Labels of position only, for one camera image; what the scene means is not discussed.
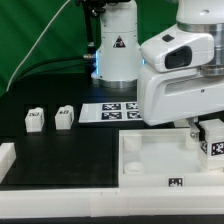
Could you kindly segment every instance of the green backdrop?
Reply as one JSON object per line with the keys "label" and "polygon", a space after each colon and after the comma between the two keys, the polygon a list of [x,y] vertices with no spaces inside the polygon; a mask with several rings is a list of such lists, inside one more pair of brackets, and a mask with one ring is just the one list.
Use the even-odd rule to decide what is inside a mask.
{"label": "green backdrop", "polygon": [[[0,96],[5,92],[16,67],[65,2],[66,0],[0,0]],[[140,44],[175,23],[176,4],[166,0],[136,2]],[[99,20],[93,20],[92,26],[96,44],[99,46]],[[86,47],[83,11],[72,0],[19,72],[40,61],[82,55],[86,53]]]}

